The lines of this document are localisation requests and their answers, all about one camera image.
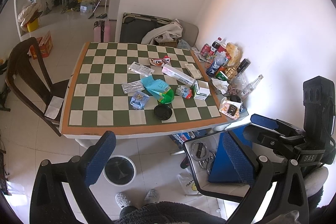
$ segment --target table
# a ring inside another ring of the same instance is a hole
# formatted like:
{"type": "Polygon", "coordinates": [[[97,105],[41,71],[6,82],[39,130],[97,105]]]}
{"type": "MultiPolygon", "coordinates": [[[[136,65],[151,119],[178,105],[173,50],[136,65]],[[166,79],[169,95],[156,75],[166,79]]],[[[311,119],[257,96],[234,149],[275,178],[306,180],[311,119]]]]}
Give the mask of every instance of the table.
{"type": "Polygon", "coordinates": [[[170,135],[185,131],[213,128],[231,123],[218,111],[219,98],[210,88],[206,100],[175,96],[168,104],[173,115],[167,121],[155,117],[158,101],[148,91],[150,99],[144,110],[133,110],[129,104],[133,94],[124,94],[121,85],[140,80],[140,75],[128,70],[135,61],[154,70],[154,80],[162,79],[175,91],[178,83],[151,66],[148,58],[171,57],[170,65],[188,74],[185,63],[193,63],[208,80],[205,70],[189,50],[132,43],[86,43],[78,57],[69,82],[60,123],[60,131],[68,138],[98,139],[106,130],[117,138],[138,138],[170,135]]]}

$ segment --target yellow bin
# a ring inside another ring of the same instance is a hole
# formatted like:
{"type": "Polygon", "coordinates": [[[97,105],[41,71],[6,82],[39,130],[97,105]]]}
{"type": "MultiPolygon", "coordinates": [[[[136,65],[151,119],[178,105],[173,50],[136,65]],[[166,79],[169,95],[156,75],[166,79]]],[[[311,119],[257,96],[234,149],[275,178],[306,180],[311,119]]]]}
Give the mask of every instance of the yellow bin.
{"type": "Polygon", "coordinates": [[[38,27],[39,27],[39,18],[37,18],[33,22],[27,24],[28,32],[35,31],[38,27]]]}

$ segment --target green and white checkered pattern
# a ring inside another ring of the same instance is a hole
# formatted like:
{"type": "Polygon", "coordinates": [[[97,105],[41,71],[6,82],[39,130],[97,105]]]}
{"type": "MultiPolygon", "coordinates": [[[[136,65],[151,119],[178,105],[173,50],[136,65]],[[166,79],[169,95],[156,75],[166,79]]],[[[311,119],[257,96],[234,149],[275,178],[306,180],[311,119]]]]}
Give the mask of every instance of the green and white checkered pattern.
{"type": "Polygon", "coordinates": [[[170,65],[185,74],[185,63],[193,63],[190,51],[171,47],[125,43],[90,43],[76,81],[71,101],[69,126],[81,127],[126,127],[136,125],[159,125],[162,123],[189,122],[198,119],[219,117],[213,97],[203,100],[184,99],[175,95],[168,104],[173,115],[167,121],[159,120],[153,109],[159,102],[150,96],[144,110],[134,110],[129,104],[132,94],[125,94],[122,84],[140,80],[143,76],[128,67],[135,61],[154,70],[154,80],[167,82],[175,91],[182,83],[162,73],[162,68],[152,66],[148,58],[171,58],[170,65]]]}

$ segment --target foot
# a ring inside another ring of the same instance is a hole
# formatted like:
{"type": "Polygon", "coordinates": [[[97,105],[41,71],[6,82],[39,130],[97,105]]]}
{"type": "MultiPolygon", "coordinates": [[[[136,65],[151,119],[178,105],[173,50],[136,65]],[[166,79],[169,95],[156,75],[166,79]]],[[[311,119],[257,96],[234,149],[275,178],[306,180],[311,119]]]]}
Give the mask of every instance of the foot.
{"type": "Polygon", "coordinates": [[[125,195],[124,192],[117,193],[115,195],[115,201],[120,208],[124,208],[127,206],[132,206],[132,202],[130,199],[125,195]]]}
{"type": "Polygon", "coordinates": [[[160,199],[160,195],[159,192],[155,189],[151,189],[149,190],[149,192],[147,193],[144,203],[149,204],[149,203],[159,203],[159,199],[160,199]]]}

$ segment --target metal bolt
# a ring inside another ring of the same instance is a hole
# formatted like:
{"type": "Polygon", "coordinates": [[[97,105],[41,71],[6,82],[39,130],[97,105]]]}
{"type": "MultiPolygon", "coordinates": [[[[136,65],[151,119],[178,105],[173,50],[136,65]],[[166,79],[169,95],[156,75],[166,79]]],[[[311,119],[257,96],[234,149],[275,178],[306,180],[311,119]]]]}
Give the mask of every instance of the metal bolt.
{"type": "Polygon", "coordinates": [[[294,166],[297,166],[297,164],[298,164],[298,163],[297,163],[297,161],[296,161],[296,160],[294,160],[294,159],[291,159],[291,164],[292,164],[292,165],[294,165],[294,166]]]}
{"type": "Polygon", "coordinates": [[[81,159],[80,156],[73,156],[73,157],[71,158],[71,161],[72,161],[72,162],[78,162],[80,159],[81,159]]]}
{"type": "Polygon", "coordinates": [[[264,156],[264,155],[261,155],[261,156],[259,156],[259,160],[261,162],[267,162],[268,158],[266,156],[264,156]]]}
{"type": "Polygon", "coordinates": [[[49,163],[49,160],[43,160],[43,161],[41,162],[41,165],[42,165],[42,166],[46,166],[46,165],[48,165],[48,163],[49,163]]]}

